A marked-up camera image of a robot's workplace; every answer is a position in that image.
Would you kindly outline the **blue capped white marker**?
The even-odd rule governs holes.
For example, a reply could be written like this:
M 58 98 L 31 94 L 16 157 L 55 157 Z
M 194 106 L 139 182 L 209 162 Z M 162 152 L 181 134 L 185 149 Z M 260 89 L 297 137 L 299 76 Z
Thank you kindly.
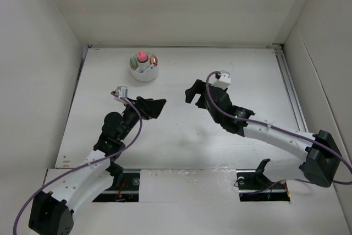
M 148 68 L 146 68 L 143 73 L 148 73 L 149 71 L 153 70 L 153 68 L 155 67 L 154 64 L 151 64 Z

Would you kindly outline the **pink capped glue bottle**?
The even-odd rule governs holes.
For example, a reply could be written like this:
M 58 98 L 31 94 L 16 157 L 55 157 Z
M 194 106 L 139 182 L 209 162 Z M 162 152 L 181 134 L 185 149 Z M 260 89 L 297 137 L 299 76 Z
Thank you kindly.
M 148 61 L 148 55 L 145 51 L 140 51 L 137 54 L 137 61 L 138 63 L 146 63 Z

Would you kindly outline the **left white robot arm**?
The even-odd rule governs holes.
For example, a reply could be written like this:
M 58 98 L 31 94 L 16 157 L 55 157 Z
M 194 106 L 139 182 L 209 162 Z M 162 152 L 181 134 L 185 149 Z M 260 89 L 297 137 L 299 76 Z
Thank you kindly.
M 83 208 L 104 190 L 117 189 L 123 181 L 123 168 L 115 163 L 128 146 L 124 139 L 144 120 L 156 119 L 165 99 L 122 98 L 122 113 L 111 112 L 104 118 L 102 132 L 84 162 L 55 180 L 49 192 L 40 190 L 32 201 L 29 228 L 37 234 L 70 234 Z

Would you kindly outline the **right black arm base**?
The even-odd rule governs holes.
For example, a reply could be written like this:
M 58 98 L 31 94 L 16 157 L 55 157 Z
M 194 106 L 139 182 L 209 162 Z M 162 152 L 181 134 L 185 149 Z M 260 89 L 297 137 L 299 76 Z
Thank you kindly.
M 286 181 L 272 182 L 263 173 L 270 159 L 262 160 L 256 169 L 236 170 L 234 186 L 238 188 L 241 202 L 290 202 Z

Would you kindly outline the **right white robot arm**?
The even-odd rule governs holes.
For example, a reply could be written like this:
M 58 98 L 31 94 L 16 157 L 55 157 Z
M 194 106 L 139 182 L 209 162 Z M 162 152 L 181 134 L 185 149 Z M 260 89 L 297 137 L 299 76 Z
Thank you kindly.
M 197 107 L 208 110 L 214 122 L 227 132 L 263 141 L 294 156 L 280 161 L 263 159 L 252 173 L 255 183 L 265 188 L 273 182 L 305 178 L 317 186 L 330 187 L 341 157 L 330 133 L 282 129 L 266 119 L 260 120 L 252 110 L 232 104 L 227 94 L 230 84 L 226 74 L 218 75 L 213 84 L 197 79 L 185 90 L 185 101 L 191 103 L 199 94 Z

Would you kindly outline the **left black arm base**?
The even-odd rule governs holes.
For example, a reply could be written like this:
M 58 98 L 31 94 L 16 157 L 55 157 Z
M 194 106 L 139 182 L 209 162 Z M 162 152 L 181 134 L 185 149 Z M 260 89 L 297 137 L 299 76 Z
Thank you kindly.
M 94 203 L 134 203 L 139 201 L 140 170 L 127 170 L 119 187 L 110 187 Z

